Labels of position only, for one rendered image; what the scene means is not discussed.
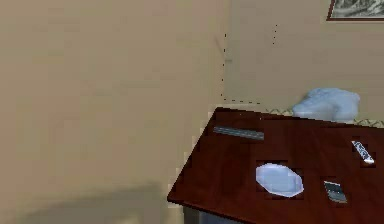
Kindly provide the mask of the dark red wooden dining table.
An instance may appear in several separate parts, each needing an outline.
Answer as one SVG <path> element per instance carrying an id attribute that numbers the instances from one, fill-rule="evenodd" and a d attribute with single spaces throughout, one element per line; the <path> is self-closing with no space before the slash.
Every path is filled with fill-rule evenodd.
<path id="1" fill-rule="evenodd" d="M 215 133 L 215 126 L 264 139 Z M 365 163 L 352 141 L 375 163 Z M 265 191 L 255 180 L 265 163 L 295 171 L 304 191 L 293 198 Z M 325 181 L 340 184 L 347 202 L 331 201 Z M 243 224 L 384 224 L 384 128 L 217 108 L 167 199 Z"/>

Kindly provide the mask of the framed black and white picture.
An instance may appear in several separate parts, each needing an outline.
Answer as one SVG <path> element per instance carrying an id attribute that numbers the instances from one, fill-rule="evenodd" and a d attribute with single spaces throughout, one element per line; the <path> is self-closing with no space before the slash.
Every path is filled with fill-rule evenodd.
<path id="1" fill-rule="evenodd" d="M 327 21 L 384 21 L 384 0 L 331 0 Z"/>

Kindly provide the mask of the grey remote control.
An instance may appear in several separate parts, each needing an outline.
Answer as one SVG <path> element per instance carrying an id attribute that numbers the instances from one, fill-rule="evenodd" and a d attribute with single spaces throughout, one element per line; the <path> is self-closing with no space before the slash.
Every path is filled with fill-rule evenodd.
<path id="1" fill-rule="evenodd" d="M 369 154 L 369 152 L 366 150 L 364 145 L 359 141 L 352 141 L 352 145 L 356 149 L 356 151 L 359 153 L 362 160 L 367 164 L 374 164 L 375 160 L 373 157 Z"/>

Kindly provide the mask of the pale blue plate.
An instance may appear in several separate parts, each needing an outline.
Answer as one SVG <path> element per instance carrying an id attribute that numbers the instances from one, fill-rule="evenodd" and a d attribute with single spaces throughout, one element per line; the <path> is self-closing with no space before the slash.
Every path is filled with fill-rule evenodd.
<path id="1" fill-rule="evenodd" d="M 267 192 L 287 198 L 304 191 L 302 178 L 289 167 L 267 163 L 255 169 L 255 180 Z"/>

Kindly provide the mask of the pale blue crumpled cloth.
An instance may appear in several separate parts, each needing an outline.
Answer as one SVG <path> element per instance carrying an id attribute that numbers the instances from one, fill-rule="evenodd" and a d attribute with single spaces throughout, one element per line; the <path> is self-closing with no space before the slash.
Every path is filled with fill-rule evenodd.
<path id="1" fill-rule="evenodd" d="M 358 115 L 360 96 L 339 88 L 315 88 L 292 107 L 293 115 L 338 123 L 352 123 Z"/>

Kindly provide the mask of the long grey flat bar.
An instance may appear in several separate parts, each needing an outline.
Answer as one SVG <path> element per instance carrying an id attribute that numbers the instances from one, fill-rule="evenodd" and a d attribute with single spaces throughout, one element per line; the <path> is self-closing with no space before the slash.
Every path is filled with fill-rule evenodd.
<path id="1" fill-rule="evenodd" d="M 215 133 L 219 133 L 219 134 L 248 138 L 248 139 L 253 139 L 253 140 L 263 140 L 264 139 L 264 133 L 263 132 L 258 132 L 258 131 L 253 131 L 253 130 L 215 126 L 213 128 L 213 131 Z"/>

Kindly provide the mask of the grey telephone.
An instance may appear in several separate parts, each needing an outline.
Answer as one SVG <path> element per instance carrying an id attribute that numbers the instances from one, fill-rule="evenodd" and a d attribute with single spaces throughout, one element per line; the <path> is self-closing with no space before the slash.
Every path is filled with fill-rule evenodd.
<path id="1" fill-rule="evenodd" d="M 334 201 L 337 203 L 346 203 L 347 202 L 346 195 L 344 194 L 343 189 L 342 189 L 340 184 L 325 181 L 324 187 L 325 187 L 326 193 L 328 195 L 328 198 L 331 201 Z"/>

